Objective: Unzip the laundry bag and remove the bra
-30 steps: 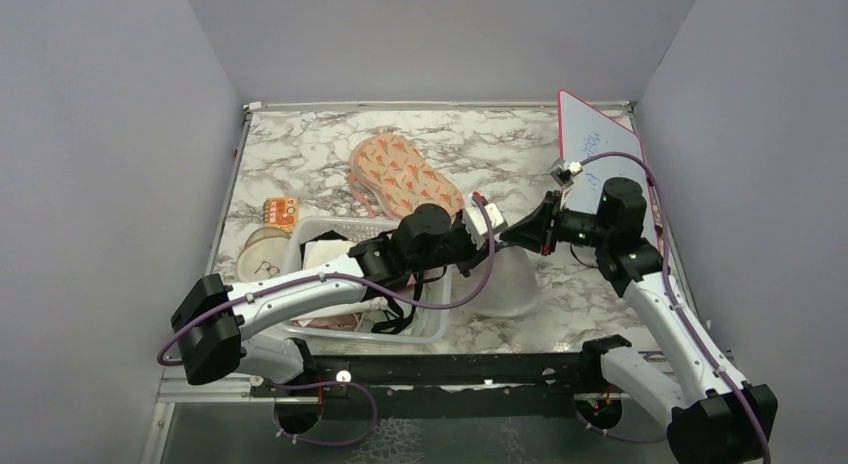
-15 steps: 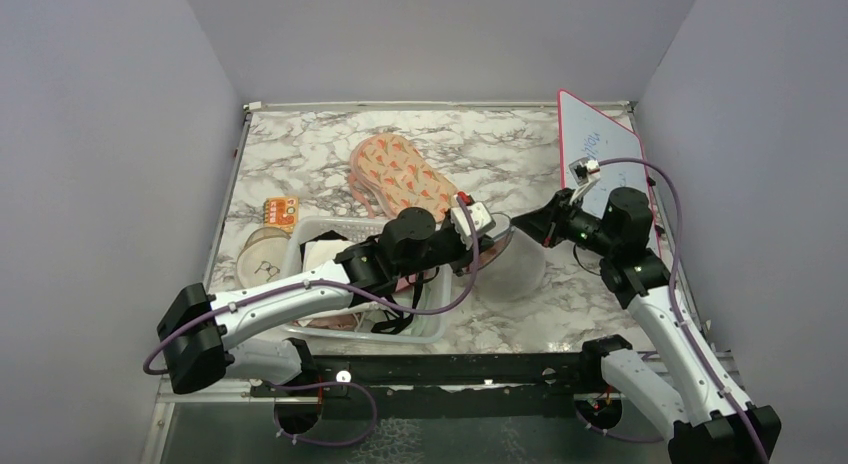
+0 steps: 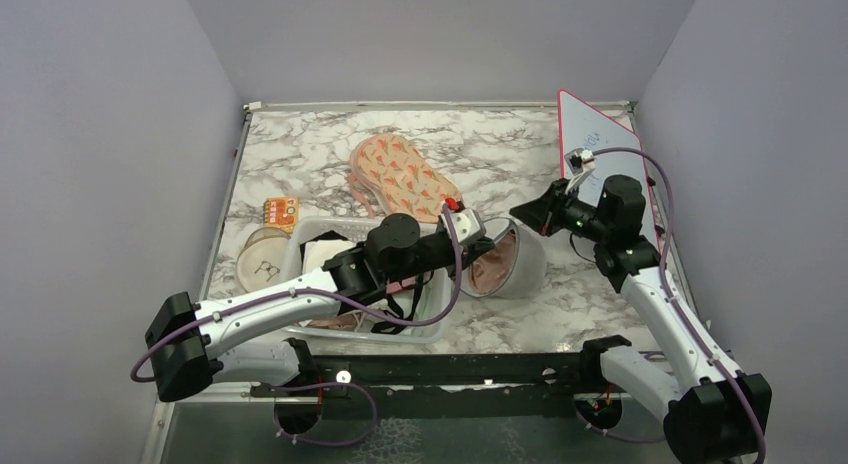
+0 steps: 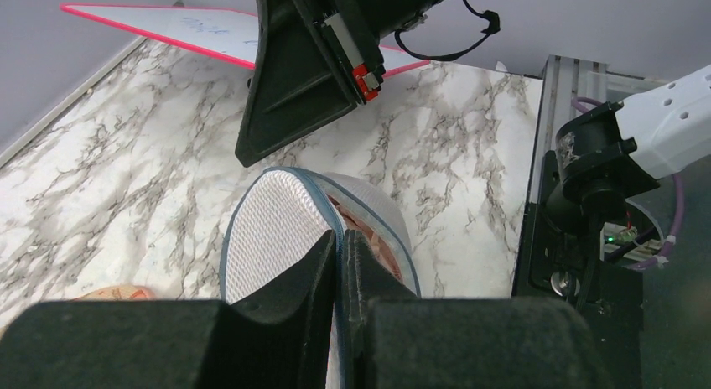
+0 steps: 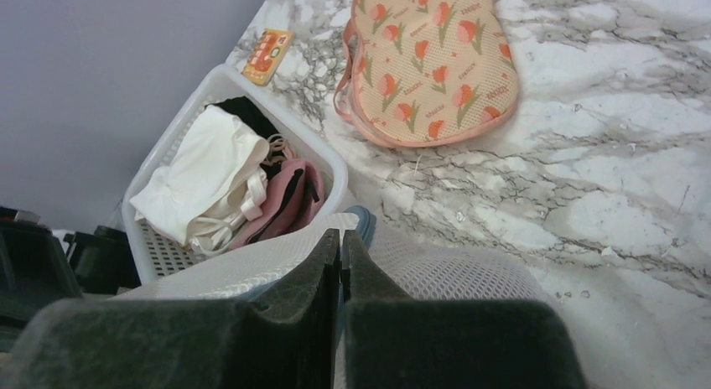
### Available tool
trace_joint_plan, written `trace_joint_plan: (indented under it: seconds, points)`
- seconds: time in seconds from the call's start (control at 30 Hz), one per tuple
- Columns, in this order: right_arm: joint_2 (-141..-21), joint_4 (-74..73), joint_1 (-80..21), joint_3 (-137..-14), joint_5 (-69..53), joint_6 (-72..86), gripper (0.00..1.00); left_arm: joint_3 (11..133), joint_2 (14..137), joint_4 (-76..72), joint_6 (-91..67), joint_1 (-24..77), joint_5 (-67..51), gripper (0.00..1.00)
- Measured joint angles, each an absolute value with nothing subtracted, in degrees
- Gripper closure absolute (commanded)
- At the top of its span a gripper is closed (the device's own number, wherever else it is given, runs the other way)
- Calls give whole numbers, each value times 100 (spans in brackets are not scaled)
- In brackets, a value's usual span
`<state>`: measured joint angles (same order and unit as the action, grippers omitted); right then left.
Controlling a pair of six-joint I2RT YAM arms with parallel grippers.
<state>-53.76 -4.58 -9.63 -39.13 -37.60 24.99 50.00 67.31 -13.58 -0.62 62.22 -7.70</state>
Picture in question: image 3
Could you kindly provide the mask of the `peach lace bra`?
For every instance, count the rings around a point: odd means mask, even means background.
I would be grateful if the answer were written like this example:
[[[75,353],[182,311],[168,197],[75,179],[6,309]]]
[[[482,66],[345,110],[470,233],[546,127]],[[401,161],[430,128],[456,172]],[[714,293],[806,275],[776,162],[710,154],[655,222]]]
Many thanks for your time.
[[[473,262],[468,283],[477,295],[495,293],[508,279],[515,264],[518,249],[515,230],[506,232],[495,247]]]

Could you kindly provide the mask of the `white mesh laundry bag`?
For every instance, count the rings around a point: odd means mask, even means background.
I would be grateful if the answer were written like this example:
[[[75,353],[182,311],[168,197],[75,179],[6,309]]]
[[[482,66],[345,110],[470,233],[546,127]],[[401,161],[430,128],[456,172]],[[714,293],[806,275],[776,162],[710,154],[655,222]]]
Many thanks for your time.
[[[518,249],[516,260],[509,279],[493,294],[477,295],[469,286],[470,266],[463,271],[461,291],[474,298],[520,299],[530,297],[538,291],[544,281],[547,270],[547,255],[540,240],[534,234],[521,227],[508,217],[498,217],[486,220],[486,238],[494,243],[506,232],[515,230]]]

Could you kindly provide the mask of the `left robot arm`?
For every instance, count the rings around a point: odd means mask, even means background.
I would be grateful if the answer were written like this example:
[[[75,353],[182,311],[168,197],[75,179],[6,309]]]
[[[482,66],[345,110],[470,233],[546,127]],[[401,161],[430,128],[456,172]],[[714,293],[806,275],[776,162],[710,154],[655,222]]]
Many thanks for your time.
[[[293,339],[280,349],[238,352],[243,343],[305,320],[345,311],[367,314],[403,327],[412,321],[373,309],[394,283],[440,269],[462,279],[471,263],[495,244],[475,211],[443,211],[434,232],[424,235],[406,214],[391,214],[361,242],[321,267],[266,289],[223,301],[195,302],[188,293],[168,297],[144,334],[147,350],[131,369],[134,382],[150,363],[162,402],[192,397],[214,383],[279,384],[290,394],[317,381],[308,347]]]

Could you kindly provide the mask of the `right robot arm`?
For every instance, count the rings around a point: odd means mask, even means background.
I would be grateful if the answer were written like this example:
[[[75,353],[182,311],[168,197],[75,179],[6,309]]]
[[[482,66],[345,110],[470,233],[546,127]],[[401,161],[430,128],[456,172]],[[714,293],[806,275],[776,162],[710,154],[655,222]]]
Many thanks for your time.
[[[771,387],[720,348],[673,286],[665,256],[641,232],[646,199],[640,182],[607,178],[595,205],[580,200],[570,183],[554,181],[541,197],[513,207],[511,216],[541,236],[565,230],[591,241],[597,269],[640,315],[671,368],[664,372],[614,336],[584,343],[579,382],[592,391],[611,383],[630,394],[661,423],[682,463],[748,454],[764,462]]]

